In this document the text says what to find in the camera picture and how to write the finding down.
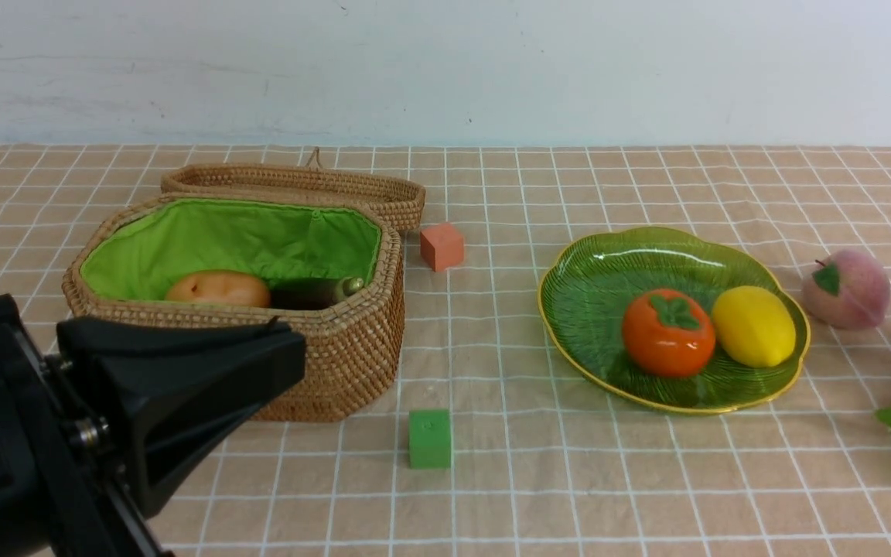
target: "green basket lining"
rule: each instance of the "green basket lining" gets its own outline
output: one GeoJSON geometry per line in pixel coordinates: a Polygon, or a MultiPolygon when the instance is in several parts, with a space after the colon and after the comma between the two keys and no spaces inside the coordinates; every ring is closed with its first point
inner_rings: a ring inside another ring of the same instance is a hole
{"type": "Polygon", "coordinates": [[[163,300],[191,272],[227,269],[270,288],[289,279],[374,278],[381,227],[342,207],[191,198],[128,223],[85,258],[102,299],[163,300]]]}

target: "green cube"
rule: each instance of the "green cube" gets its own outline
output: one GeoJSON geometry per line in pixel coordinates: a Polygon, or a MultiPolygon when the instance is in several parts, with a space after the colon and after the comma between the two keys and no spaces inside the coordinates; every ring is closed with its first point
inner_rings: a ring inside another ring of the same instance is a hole
{"type": "Polygon", "coordinates": [[[414,469],[448,469],[452,466],[452,428],[449,427],[448,409],[411,410],[408,452],[414,469]]]}

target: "green plate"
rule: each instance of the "green plate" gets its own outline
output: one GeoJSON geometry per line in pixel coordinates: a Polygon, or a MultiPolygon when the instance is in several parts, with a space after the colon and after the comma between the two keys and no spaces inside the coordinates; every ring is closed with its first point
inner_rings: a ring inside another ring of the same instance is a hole
{"type": "Polygon", "coordinates": [[[593,383],[666,412],[718,415],[772,401],[788,391],[810,348],[810,323],[796,300],[753,257],[685,232],[640,227],[581,237],[556,258],[538,286],[538,310],[555,346],[593,383]],[[778,296],[796,324],[796,349],[777,367],[752,369],[717,346],[693,378],[658,378],[630,362],[621,320],[651,289],[676,289],[710,313],[727,289],[761,286],[778,296]]]}

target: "toy lemon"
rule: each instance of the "toy lemon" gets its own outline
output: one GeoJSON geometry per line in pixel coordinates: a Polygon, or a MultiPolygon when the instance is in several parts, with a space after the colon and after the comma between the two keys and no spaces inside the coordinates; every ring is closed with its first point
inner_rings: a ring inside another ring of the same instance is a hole
{"type": "Polygon", "coordinates": [[[747,367],[773,367],[796,349],[796,326],[782,300],[758,286],[726,290],[711,310],[717,342],[747,367]]]}

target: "basket handle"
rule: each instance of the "basket handle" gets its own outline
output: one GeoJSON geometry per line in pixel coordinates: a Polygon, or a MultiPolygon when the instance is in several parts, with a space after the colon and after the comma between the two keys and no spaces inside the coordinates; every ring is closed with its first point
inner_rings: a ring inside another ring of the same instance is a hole
{"type": "Polygon", "coordinates": [[[322,166],[322,149],[318,147],[312,149],[312,155],[308,157],[308,162],[305,162],[305,168],[311,169],[312,165],[318,170],[325,169],[325,166],[322,166]]]}

